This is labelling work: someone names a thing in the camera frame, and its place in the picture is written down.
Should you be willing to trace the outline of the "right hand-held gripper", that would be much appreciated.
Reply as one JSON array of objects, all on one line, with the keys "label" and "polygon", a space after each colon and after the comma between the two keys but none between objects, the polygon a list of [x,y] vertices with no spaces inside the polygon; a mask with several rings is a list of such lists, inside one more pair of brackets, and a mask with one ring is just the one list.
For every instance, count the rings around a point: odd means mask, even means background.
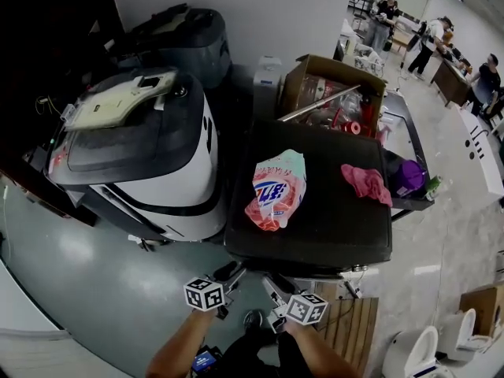
[{"label": "right hand-held gripper", "polygon": [[[306,326],[318,324],[328,307],[322,297],[315,294],[303,294],[295,282],[280,274],[273,275],[273,282],[268,277],[261,279],[263,287],[275,308],[267,316],[267,321],[274,332],[281,332],[287,320]],[[288,303],[284,304],[279,288],[283,293],[291,295]]]}]

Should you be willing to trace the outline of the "brown cardboard box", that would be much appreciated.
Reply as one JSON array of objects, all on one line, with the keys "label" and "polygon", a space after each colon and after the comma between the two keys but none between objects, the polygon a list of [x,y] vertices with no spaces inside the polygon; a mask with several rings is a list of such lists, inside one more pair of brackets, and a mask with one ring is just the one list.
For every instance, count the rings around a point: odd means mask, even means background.
[{"label": "brown cardboard box", "polygon": [[504,282],[462,294],[459,309],[476,311],[475,334],[493,336],[497,327],[504,324]]}]

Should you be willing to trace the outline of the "person's left forearm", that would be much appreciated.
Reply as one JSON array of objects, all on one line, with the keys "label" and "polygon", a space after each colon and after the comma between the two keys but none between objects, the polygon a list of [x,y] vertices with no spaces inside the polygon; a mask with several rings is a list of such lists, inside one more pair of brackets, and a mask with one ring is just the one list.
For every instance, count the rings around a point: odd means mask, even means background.
[{"label": "person's left forearm", "polygon": [[154,355],[146,378],[187,378],[206,333],[217,315],[215,309],[194,309],[175,334]]}]

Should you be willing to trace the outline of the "white toilet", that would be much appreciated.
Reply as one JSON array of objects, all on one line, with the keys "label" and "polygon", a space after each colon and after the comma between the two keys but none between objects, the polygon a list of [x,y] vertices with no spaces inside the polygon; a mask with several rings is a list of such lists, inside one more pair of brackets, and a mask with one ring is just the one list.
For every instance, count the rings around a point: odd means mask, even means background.
[{"label": "white toilet", "polygon": [[489,336],[474,334],[475,323],[474,309],[458,311],[447,317],[439,328],[437,351],[451,361],[470,362],[493,341]]},{"label": "white toilet", "polygon": [[439,334],[434,326],[399,332],[387,348],[383,378],[421,378],[436,369]]}]

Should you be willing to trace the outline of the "small light wooden table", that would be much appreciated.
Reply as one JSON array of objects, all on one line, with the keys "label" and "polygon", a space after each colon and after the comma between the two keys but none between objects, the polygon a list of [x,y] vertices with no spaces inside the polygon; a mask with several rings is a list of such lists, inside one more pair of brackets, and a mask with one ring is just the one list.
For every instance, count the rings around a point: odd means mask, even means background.
[{"label": "small light wooden table", "polygon": [[410,40],[416,35],[414,31],[408,31],[400,28],[398,25],[394,28],[392,36],[392,45],[397,46],[397,51],[407,48]]}]

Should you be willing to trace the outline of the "green can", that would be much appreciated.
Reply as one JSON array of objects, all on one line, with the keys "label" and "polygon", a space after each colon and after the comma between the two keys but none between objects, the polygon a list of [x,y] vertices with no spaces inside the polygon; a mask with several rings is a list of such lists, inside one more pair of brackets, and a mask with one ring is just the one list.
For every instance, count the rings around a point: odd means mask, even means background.
[{"label": "green can", "polygon": [[443,182],[443,178],[440,176],[433,176],[429,181],[424,185],[425,187],[425,198],[430,202],[435,200],[437,195],[437,191]]}]

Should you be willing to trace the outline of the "cardboard box with items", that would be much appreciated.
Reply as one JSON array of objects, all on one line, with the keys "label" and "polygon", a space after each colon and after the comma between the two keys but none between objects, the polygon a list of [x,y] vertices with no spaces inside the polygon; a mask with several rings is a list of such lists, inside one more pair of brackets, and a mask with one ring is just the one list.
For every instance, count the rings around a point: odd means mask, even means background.
[{"label": "cardboard box with items", "polygon": [[363,94],[370,97],[372,116],[369,122],[369,136],[376,137],[377,123],[386,87],[381,78],[341,61],[313,54],[299,57],[297,61],[299,64],[285,77],[280,108],[277,110],[279,115],[286,115],[298,108],[305,76],[318,76],[347,87],[359,84],[364,89]]}]

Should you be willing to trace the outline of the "black front-load washing machine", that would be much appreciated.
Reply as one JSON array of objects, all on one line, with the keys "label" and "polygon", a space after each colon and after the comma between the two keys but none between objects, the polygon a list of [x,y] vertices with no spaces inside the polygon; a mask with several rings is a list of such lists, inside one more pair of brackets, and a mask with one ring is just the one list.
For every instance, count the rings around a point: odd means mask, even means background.
[{"label": "black front-load washing machine", "polygon": [[[245,214],[255,196],[257,163],[292,149],[303,155],[307,188],[285,228],[261,230]],[[224,234],[229,254],[251,269],[293,277],[330,277],[354,266],[389,261],[391,210],[371,198],[359,198],[345,181],[342,165],[386,166],[379,141],[304,124],[256,120],[241,156]]]}]

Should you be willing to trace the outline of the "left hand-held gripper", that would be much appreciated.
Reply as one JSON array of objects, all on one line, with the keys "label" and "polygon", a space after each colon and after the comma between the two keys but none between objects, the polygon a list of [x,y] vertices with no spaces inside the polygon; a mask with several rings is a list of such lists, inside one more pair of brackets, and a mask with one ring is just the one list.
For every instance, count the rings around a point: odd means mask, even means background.
[{"label": "left hand-held gripper", "polygon": [[236,261],[231,261],[213,273],[213,278],[195,277],[183,286],[184,298],[188,306],[202,312],[217,311],[218,318],[226,318],[229,314],[228,307],[233,300],[231,293],[239,286],[240,279],[246,274],[246,268],[241,268],[231,283],[228,281],[238,267]]}]

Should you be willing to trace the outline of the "white and black washing machine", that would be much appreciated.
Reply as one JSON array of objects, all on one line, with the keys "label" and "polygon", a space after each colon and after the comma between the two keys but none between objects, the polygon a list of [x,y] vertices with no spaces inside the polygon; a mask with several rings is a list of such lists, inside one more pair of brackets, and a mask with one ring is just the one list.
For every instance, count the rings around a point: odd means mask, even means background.
[{"label": "white and black washing machine", "polygon": [[195,242],[225,226],[218,133],[200,82],[177,70],[167,94],[114,128],[59,131],[46,177],[84,206],[145,240]]}]

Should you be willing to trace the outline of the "black device with screen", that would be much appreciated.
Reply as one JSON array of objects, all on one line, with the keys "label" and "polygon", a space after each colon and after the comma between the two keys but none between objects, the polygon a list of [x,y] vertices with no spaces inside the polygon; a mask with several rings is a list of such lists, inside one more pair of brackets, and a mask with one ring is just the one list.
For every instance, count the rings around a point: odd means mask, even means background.
[{"label": "black device with screen", "polygon": [[196,376],[202,376],[216,369],[222,359],[221,351],[216,347],[203,346],[198,350],[191,371]]}]

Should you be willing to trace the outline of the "purple bucket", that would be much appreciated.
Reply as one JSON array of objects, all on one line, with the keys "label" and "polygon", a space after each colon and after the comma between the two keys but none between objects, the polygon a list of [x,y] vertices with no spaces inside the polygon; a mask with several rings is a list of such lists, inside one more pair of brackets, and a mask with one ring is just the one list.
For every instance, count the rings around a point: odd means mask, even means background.
[{"label": "purple bucket", "polygon": [[415,161],[404,161],[397,172],[397,195],[404,197],[424,186],[427,172]]}]

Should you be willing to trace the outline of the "metal pole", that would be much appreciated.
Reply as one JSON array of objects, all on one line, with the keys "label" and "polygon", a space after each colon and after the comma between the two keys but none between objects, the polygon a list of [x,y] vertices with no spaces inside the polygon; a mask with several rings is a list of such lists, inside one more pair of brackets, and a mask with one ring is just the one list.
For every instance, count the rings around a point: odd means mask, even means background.
[{"label": "metal pole", "polygon": [[361,85],[358,84],[358,85],[355,85],[352,87],[348,87],[347,89],[342,90],[336,94],[330,95],[327,98],[322,98],[321,100],[315,101],[307,106],[304,106],[302,108],[299,108],[293,112],[290,112],[290,113],[284,115],[283,117],[279,118],[278,121],[288,122],[288,121],[297,119],[299,117],[302,117],[305,114],[314,111],[315,109],[322,108],[325,104],[332,102],[332,101],[336,100],[337,98],[343,97],[344,95],[348,95],[350,92],[357,90],[360,86]]}]

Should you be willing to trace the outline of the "grey washing machine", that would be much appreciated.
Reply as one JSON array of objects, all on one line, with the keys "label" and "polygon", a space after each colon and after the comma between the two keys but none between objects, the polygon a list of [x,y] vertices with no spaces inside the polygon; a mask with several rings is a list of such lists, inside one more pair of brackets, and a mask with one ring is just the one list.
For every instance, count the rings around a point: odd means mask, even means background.
[{"label": "grey washing machine", "polygon": [[129,37],[144,65],[189,72],[206,89],[218,87],[232,65],[224,18],[214,9],[188,6],[151,33]]}]

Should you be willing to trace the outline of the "person's black clothing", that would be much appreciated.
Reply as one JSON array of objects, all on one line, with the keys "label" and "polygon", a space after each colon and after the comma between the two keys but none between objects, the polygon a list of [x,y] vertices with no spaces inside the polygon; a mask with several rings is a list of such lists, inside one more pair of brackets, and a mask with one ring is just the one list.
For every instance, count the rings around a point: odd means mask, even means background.
[{"label": "person's black clothing", "polygon": [[[275,343],[278,367],[258,357],[260,349]],[[219,371],[220,378],[313,378],[295,339],[286,332],[275,335],[268,329],[246,331],[224,352]]]}]

